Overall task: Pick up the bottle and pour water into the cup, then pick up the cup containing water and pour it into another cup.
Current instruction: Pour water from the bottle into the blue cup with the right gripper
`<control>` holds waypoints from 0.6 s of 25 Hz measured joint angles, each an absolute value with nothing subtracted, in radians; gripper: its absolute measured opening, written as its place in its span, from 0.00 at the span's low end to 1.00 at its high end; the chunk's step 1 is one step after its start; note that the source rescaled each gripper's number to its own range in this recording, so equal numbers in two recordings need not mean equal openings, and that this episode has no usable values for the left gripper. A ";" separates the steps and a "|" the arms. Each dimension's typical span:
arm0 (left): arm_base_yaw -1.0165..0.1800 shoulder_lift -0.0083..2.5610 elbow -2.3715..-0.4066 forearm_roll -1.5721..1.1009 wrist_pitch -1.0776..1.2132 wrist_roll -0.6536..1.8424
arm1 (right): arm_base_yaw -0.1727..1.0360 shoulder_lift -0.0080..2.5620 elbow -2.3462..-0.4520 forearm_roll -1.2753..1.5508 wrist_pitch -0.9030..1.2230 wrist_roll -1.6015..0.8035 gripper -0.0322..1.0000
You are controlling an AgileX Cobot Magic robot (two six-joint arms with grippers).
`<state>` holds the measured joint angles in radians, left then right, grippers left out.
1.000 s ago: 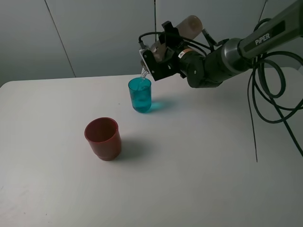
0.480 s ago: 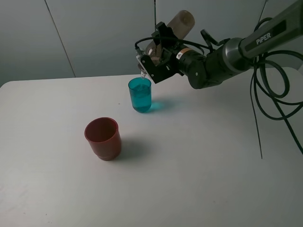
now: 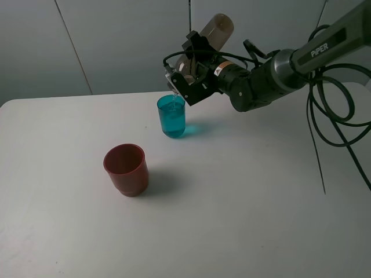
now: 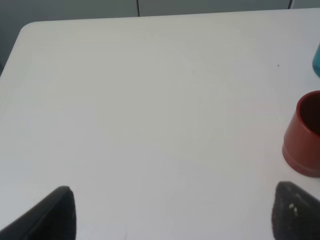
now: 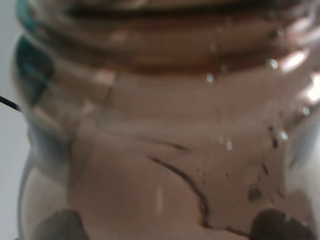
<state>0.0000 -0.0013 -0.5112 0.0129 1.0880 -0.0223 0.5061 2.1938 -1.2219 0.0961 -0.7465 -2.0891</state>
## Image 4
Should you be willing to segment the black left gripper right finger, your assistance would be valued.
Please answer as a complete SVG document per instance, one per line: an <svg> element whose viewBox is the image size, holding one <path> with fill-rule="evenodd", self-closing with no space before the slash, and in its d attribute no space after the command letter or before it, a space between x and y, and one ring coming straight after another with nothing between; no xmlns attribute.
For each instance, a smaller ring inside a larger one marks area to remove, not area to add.
<svg viewBox="0 0 320 240"><path fill-rule="evenodd" d="M276 240L318 240L320 238L320 201L290 181L275 188L271 213Z"/></svg>

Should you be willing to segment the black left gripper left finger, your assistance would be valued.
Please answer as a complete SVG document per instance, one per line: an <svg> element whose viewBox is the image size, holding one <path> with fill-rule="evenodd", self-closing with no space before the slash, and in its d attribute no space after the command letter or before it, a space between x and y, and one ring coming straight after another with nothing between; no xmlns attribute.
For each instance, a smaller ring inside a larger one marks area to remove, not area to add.
<svg viewBox="0 0 320 240"><path fill-rule="evenodd" d="M0 231L2 240L74 240L77 235L75 197L60 186Z"/></svg>

